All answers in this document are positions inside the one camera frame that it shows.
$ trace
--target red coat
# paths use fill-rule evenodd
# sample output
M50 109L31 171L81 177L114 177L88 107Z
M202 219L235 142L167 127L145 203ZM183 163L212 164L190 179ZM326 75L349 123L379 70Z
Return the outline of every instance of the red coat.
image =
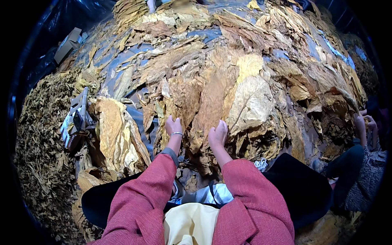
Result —
M294 227L278 189L247 160L222 168L234 200L218 214L213 245L294 244ZM117 191L99 244L162 245L163 208L170 199L176 166L159 154L137 179Z

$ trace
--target white rope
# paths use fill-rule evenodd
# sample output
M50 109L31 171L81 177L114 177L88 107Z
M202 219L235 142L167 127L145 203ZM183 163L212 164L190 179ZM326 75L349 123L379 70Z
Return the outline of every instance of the white rope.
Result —
M261 161L255 161L254 166L261 172L264 172L265 169L267 168L267 160L265 158L262 158Z

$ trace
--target yellow cloth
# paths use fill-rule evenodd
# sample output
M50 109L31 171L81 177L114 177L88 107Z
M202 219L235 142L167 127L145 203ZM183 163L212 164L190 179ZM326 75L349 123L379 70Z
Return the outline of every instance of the yellow cloth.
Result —
M186 203L165 214L165 245L211 245L219 209Z

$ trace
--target coat sleeve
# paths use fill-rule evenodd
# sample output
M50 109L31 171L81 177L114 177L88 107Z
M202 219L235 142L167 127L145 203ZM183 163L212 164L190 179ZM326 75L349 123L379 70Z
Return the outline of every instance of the coat sleeve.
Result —
M113 198L102 238L94 245L164 244L163 209L175 175L172 157L159 154L137 179L123 184Z
M253 239L265 244L279 240L294 244L294 226L286 202L279 190L250 161L237 159L222 168L225 184L234 198L247 208L258 230Z

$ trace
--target cardboard box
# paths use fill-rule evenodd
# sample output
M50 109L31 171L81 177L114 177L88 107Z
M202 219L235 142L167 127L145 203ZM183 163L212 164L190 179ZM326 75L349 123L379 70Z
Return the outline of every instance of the cardboard box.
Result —
M80 36L81 32L82 29L75 27L60 44L54 55L54 60L57 64L60 64L74 49L79 48L82 40L82 37Z

